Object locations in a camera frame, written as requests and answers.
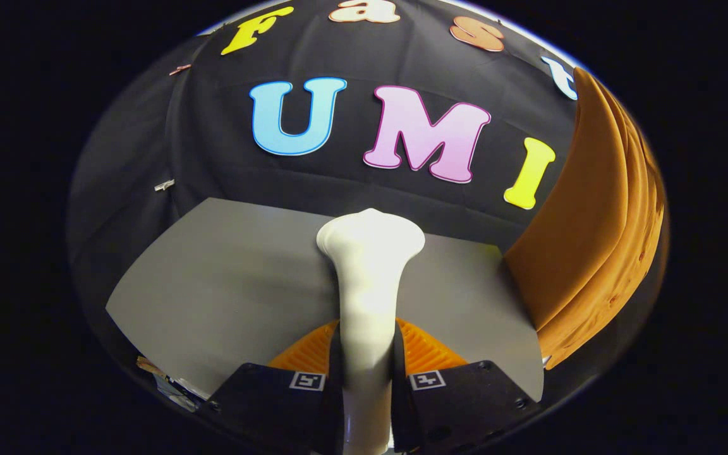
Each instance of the orange gripper part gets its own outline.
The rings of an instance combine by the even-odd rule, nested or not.
[[[440,343],[423,329],[397,318],[404,337],[406,374],[417,374],[443,368],[467,365],[468,362]]]
[[[269,363],[272,368],[295,372],[329,374],[330,340],[338,320],[333,320],[302,337]]]

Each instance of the pink letter m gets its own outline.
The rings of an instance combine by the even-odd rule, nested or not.
[[[471,181],[471,159],[482,127],[490,122],[488,111],[473,104],[457,103],[431,124],[416,90],[385,85],[375,89],[375,96],[384,102],[384,108],[375,147],[364,153],[365,163],[388,169],[401,165],[397,154],[401,136],[413,171],[423,167],[442,145],[440,159],[428,167],[431,174],[454,183]]]

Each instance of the orange fabric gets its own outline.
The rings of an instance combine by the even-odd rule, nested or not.
[[[329,374],[330,340],[338,320],[311,331],[269,362],[272,368],[295,372]]]
[[[468,362],[414,324],[396,318],[404,338],[406,375],[467,365]]]
[[[664,187],[653,155],[619,102],[575,68],[578,112],[552,193],[506,254],[547,368],[603,329],[653,262]]]

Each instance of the blue letter u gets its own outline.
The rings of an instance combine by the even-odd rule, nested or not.
[[[336,93],[347,87],[340,78],[313,78],[305,83],[312,93],[311,119],[301,135],[288,135],[281,128],[282,99],[293,86],[287,82],[264,83],[249,95],[255,101],[252,112],[252,133],[255,142],[274,155],[305,155],[324,145],[330,137]]]

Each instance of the white object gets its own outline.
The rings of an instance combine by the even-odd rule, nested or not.
[[[389,352],[398,284],[425,244],[414,222],[375,209],[324,225],[316,245],[333,261],[341,300],[344,455],[382,455],[390,440]]]

